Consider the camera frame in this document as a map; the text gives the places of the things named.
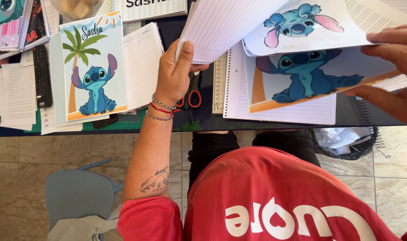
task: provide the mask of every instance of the bracelet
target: bracelet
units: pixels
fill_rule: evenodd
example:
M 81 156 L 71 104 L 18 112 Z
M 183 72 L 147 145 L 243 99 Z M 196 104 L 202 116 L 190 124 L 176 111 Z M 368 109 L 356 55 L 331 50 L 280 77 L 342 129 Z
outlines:
M 158 100 L 156 100 L 156 99 L 154 98 L 154 94 L 156 94 L 156 93 L 153 93 L 153 95 L 151 96 L 151 98 L 153 99 L 154 102 L 158 103 L 159 105 L 161 105 L 162 107 L 164 107 L 164 108 L 166 108 L 166 109 L 168 109 L 168 110 L 175 110 L 175 109 L 176 109 L 176 106 L 174 106 L 174 107 L 169 107 L 169 106 L 166 106 L 166 105 L 160 103 Z
M 158 121 L 169 121 L 169 120 L 172 120 L 172 118 L 174 117 L 174 115 L 171 113 L 171 117 L 169 117 L 169 118 L 159 118 L 159 117 L 155 117 L 155 116 L 150 115 L 150 113 L 148 111 L 146 111 L 146 115 L 148 117 L 153 118 L 153 119 L 158 120 Z
M 171 114 L 171 117 L 174 116 L 173 112 L 169 112 L 169 111 L 165 111 L 165 110 L 156 108 L 156 106 L 154 106 L 152 102 L 150 102 L 150 105 L 151 105 L 151 107 L 153 107 L 153 109 L 155 109 L 155 110 L 158 110 L 158 111 L 163 112 L 163 113 Z

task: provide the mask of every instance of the hand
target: hand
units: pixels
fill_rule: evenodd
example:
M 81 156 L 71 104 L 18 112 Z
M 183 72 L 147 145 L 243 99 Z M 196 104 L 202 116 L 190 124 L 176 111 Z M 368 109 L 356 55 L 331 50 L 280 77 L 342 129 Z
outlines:
M 178 42 L 173 42 L 160 57 L 155 98 L 167 106 L 174 106 L 185 96 L 190 85 L 190 72 L 204 71 L 209 67 L 208 64 L 191 64 L 193 43 L 190 41 L 184 43 L 179 60 L 175 63 Z
M 367 40 L 373 43 L 388 44 L 364 46 L 361 48 L 364 54 L 393 62 L 399 71 L 407 75 L 407 25 L 386 28 L 380 33 L 369 33 Z M 407 88 L 394 94 L 380 88 L 363 85 L 347 90 L 344 94 L 361 97 L 407 124 Z

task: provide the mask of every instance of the forearm tattoo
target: forearm tattoo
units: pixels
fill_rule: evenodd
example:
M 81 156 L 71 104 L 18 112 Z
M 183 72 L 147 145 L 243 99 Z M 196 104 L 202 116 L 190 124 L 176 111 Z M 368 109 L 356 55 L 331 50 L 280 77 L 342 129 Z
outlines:
M 168 178 L 168 165 L 166 165 L 165 168 L 156 171 L 154 176 L 149 177 L 147 181 L 142 183 L 141 192 L 158 192 L 168 186 Z

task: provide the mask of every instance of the black pants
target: black pants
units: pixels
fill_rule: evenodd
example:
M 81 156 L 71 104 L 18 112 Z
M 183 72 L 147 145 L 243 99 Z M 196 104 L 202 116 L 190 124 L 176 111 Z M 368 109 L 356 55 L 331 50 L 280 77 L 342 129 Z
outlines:
M 191 162 L 189 189 L 201 171 L 214 159 L 229 151 L 239 149 L 233 131 L 229 131 L 228 134 L 198 134 L 194 132 L 192 142 L 192 150 L 189 151 L 189 161 Z M 307 129 L 263 132 L 256 135 L 252 145 L 285 151 L 321 167 L 313 149 L 312 135 Z

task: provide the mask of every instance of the red scissor handle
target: red scissor handle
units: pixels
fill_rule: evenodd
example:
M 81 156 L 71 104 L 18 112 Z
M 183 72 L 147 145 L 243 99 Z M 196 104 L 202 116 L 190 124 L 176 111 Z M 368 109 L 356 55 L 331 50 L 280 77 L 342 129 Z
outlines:
M 178 107 L 178 108 L 181 108 L 181 107 L 183 107 L 184 106 L 184 97 L 181 99 L 181 104 L 177 104 L 177 103 L 175 103 L 175 106 L 176 107 Z
M 193 93 L 196 93 L 196 95 L 199 97 L 199 103 L 198 103 L 197 105 L 193 105 L 193 104 L 191 103 L 191 96 L 193 95 Z M 188 101 L 189 101 L 189 106 L 191 106 L 192 108 L 200 107 L 201 104 L 202 104 L 202 96 L 201 96 L 201 93 L 199 93 L 199 91 L 197 91 L 197 90 L 192 90 L 192 91 L 190 92 L 190 94 L 189 94 L 189 99 L 188 99 Z

